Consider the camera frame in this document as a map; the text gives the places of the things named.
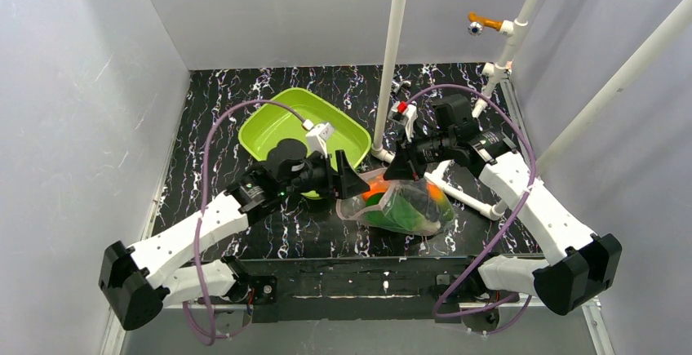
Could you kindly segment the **orange fake fruit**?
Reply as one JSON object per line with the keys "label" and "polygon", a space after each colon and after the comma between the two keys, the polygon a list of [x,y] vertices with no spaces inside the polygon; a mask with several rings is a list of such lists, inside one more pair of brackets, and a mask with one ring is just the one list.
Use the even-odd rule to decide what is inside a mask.
{"label": "orange fake fruit", "polygon": [[389,188],[389,182],[382,178],[374,178],[368,180],[369,190],[362,194],[362,199],[368,201],[371,197],[386,193]]}

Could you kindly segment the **clear zip top bag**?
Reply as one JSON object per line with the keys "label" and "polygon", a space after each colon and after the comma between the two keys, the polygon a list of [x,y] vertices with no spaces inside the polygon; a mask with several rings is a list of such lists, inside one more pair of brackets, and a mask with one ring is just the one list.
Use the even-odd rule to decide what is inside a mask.
{"label": "clear zip top bag", "polygon": [[370,190],[335,206],[342,220],[414,236],[434,236],[455,222],[456,214],[446,194],[422,180],[385,180],[384,169],[361,174]]}

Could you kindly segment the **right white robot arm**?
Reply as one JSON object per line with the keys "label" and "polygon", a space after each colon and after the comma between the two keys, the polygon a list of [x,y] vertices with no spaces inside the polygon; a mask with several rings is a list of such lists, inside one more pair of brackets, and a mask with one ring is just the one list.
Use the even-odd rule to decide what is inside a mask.
{"label": "right white robot arm", "polygon": [[564,316],[612,285],[622,245],[597,235],[531,177],[517,146],[500,130],[481,131],[462,95],[432,103],[437,128],[396,143],[386,180],[419,180],[429,164],[451,160],[492,189],[539,244],[541,260],[479,255],[465,270],[475,292],[508,291],[539,298]]}

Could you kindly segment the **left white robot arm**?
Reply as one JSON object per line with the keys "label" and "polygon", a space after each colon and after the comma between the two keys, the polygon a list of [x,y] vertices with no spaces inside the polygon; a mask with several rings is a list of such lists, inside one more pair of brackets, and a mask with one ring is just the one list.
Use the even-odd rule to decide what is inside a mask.
{"label": "left white robot arm", "polygon": [[309,153],[296,139],[281,140],[265,160],[250,166],[200,211],[130,246],[121,241],[107,246],[99,288],[126,331],[151,322],[166,306],[204,295],[268,303],[272,298],[261,292],[264,284],[255,282],[237,259],[199,268],[188,262],[279,211],[289,196],[314,191],[322,198],[344,200],[369,189],[343,150]]}

